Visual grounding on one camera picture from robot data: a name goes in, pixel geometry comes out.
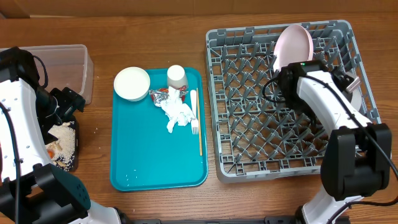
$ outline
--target plastic bin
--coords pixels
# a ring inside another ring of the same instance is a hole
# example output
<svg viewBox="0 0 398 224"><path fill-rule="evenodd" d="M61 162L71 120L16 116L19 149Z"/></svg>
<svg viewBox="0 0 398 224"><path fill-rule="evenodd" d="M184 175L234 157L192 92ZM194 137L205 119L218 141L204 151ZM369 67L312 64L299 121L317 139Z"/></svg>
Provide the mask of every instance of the plastic bin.
<svg viewBox="0 0 398 224"><path fill-rule="evenodd" d="M224 183L319 174L328 144L321 124L284 104L269 103L261 90L273 77L274 47L291 24L210 30L206 67L217 176ZM299 23L312 36L313 58L361 79L359 110L381 123L366 72L347 21ZM274 84L270 96L280 94Z"/></svg>
<svg viewBox="0 0 398 224"><path fill-rule="evenodd" d="M28 50L43 61L49 75L47 91L69 87L84 97L86 104L91 103L94 65L85 45L49 45L20 47L20 49ZM38 60L35 61L40 84L43 85L44 70L42 64Z"/></svg>

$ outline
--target teal tray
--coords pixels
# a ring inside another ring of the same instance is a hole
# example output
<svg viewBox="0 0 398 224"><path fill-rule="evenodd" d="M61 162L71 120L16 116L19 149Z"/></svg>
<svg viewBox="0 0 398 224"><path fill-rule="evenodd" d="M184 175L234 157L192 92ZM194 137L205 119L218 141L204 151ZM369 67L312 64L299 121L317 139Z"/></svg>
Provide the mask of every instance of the teal tray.
<svg viewBox="0 0 398 224"><path fill-rule="evenodd" d="M165 112L155 107L149 95L138 102L124 100L113 92L111 173L113 187L120 191L194 187L202 184L208 174L205 107L201 76L193 68L184 68L189 89L198 88L203 156L200 156L199 135L191 125L174 126ZM167 69L146 70L150 89L167 87ZM190 94L185 102L191 107Z"/></svg>

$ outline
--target crumpled foil wrapper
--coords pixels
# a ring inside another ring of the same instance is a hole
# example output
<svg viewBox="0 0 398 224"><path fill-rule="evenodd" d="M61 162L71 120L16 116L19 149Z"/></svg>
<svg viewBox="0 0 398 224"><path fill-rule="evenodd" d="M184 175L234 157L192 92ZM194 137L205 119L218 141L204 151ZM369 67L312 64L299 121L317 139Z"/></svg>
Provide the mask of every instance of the crumpled foil wrapper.
<svg viewBox="0 0 398 224"><path fill-rule="evenodd" d="M180 98L184 102L185 95L188 93L187 86L183 86L179 90L180 90ZM160 107L160 102L167 100L167 98L169 97L169 89L160 88L158 90L149 90L149 94L155 106Z"/></svg>

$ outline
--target clear plastic container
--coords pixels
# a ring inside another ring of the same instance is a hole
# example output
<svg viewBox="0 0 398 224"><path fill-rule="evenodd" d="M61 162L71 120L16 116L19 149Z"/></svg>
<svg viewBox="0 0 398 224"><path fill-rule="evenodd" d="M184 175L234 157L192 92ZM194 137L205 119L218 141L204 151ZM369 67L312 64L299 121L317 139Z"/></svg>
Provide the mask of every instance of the clear plastic container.
<svg viewBox="0 0 398 224"><path fill-rule="evenodd" d="M93 93L94 65L88 55L87 47L82 44L20 47L42 59L49 76L47 91L53 88L62 90L71 88L91 103ZM40 84L44 84L42 64L35 60L40 75Z"/></svg>

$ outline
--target pink plate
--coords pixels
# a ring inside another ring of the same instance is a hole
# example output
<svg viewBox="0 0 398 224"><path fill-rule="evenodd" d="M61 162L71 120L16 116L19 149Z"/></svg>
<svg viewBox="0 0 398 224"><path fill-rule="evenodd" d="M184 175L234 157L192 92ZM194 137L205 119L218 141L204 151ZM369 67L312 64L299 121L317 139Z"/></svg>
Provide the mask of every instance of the pink plate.
<svg viewBox="0 0 398 224"><path fill-rule="evenodd" d="M310 33L300 25L288 26L276 42L274 71L293 62L312 60L313 43Z"/></svg>

